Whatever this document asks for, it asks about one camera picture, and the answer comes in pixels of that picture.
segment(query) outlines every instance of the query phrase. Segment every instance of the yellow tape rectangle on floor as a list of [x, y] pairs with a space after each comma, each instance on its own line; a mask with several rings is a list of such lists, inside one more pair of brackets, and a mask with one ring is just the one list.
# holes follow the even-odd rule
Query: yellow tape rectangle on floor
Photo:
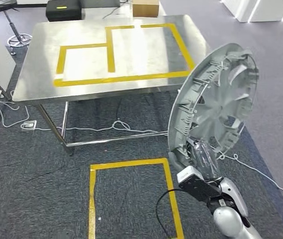
[[[115, 163], [103, 163], [103, 164], [92, 164], [91, 165], [90, 172], [90, 200], [88, 209], [88, 239], [95, 239], [95, 226], [96, 226], [96, 212], [94, 207], [94, 185], [96, 183], [97, 170], [102, 169], [112, 169], [121, 167], [131, 167], [131, 166], [141, 166], [141, 165], [152, 165], [152, 164], [162, 164], [164, 167], [164, 175], [167, 181], [168, 190], [173, 189], [171, 173], [166, 158], [157, 159], [142, 159], [142, 160], [131, 160]], [[171, 204], [171, 210], [173, 215], [173, 221], [176, 227], [176, 236], [178, 239], [183, 239], [183, 225], [181, 224], [180, 215], [179, 213], [178, 205], [176, 203], [176, 195], [173, 191], [169, 193], [169, 198]]]

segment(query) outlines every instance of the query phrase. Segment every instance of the cardboard box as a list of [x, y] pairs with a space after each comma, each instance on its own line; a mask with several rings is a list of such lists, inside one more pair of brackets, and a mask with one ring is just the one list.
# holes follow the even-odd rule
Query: cardboard box
[[158, 17], [159, 0], [133, 0], [133, 16]]

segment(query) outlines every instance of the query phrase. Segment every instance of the black box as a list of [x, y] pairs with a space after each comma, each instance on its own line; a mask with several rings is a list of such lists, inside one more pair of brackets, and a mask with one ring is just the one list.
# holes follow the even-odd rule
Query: black box
[[48, 21], [82, 20], [82, 7], [79, 0], [50, 0], [46, 17]]

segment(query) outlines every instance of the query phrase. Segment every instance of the black cable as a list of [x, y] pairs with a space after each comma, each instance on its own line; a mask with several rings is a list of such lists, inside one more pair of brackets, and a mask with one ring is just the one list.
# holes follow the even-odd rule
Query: black cable
[[165, 196], [166, 194], [167, 193], [170, 193], [170, 192], [173, 192], [173, 191], [181, 191], [181, 192], [186, 192], [183, 189], [179, 189], [179, 188], [174, 188], [174, 189], [170, 189], [170, 190], [168, 190], [168, 191], [166, 191], [165, 193], [162, 194], [156, 203], [155, 205], [155, 216], [157, 217], [157, 220], [158, 222], [161, 226], [161, 228], [164, 231], [164, 234], [166, 234], [166, 236], [167, 236], [168, 238], [172, 238], [170, 237], [167, 231], [164, 228], [164, 226], [161, 223], [161, 221], [159, 219], [159, 216], [158, 215], [158, 206], [159, 205], [159, 202], [164, 197]]
[[110, 16], [110, 15], [112, 15], [114, 11], [115, 11], [115, 10], [117, 10], [117, 9], [118, 9], [118, 8], [120, 8], [120, 6], [118, 6], [118, 7], [116, 7], [116, 8], [115, 8], [115, 9], [113, 9], [111, 13], [109, 13], [109, 14], [107, 14], [107, 15], [106, 15], [106, 16], [104, 16], [104, 17], [103, 17], [103, 19], [105, 19], [105, 18], [106, 18], [106, 17], [108, 17], [108, 16]]
[[119, 102], [118, 103], [117, 110], [115, 111], [115, 120], [118, 120], [118, 112], [119, 111], [121, 101], [122, 101], [122, 98], [120, 98]]
[[[121, 3], [121, 4], [128, 3], [128, 0], [126, 0], [126, 1], [121, 1], [120, 3]], [[118, 9], [118, 8], [120, 8], [120, 6], [118, 6], [118, 7], [115, 8], [115, 9], [113, 9], [113, 10], [112, 10], [112, 12], [110, 12], [109, 14], [107, 14], [107, 15], [103, 17], [103, 19], [105, 19], [105, 18], [106, 18], [106, 17], [108, 17], [108, 16], [112, 15], [112, 13], [114, 13], [115, 10], [117, 10], [117, 9]]]

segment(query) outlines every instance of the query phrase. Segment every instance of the gray carpet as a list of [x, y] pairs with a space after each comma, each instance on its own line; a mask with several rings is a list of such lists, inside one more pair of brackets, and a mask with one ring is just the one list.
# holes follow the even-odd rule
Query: gray carpet
[[[23, 54], [15, 57], [17, 68], [11, 87], [16, 82]], [[118, 117], [131, 128], [163, 130], [167, 127], [176, 95], [164, 92], [72, 102], [69, 126], [102, 128]], [[45, 107], [57, 124], [61, 124], [63, 104]], [[35, 108], [29, 108], [39, 127], [47, 128]], [[4, 112], [7, 124], [25, 117], [23, 108], [14, 114]], [[124, 134], [127, 133], [72, 131], [67, 138]], [[249, 137], [244, 131], [233, 151], [254, 165], [250, 155], [250, 147], [255, 147], [247, 144]], [[63, 238], [66, 234], [66, 238], [87, 238], [91, 164], [167, 156], [167, 142], [164, 136], [84, 146], [69, 157], [51, 132], [21, 132], [17, 125], [8, 129], [0, 125], [0, 238]], [[263, 238], [283, 239], [283, 220], [258, 174], [232, 160], [219, 164], [240, 188], [250, 221]], [[175, 183], [176, 172], [171, 168], [171, 173]], [[94, 199], [96, 217], [101, 220], [96, 219], [96, 238], [165, 238], [155, 215], [157, 199], [165, 190], [159, 165], [98, 171]], [[278, 190], [271, 193], [281, 197]], [[176, 198], [186, 238], [222, 237], [204, 205], [182, 192], [176, 192]], [[176, 235], [167, 198], [160, 204], [159, 215], [170, 234]]]

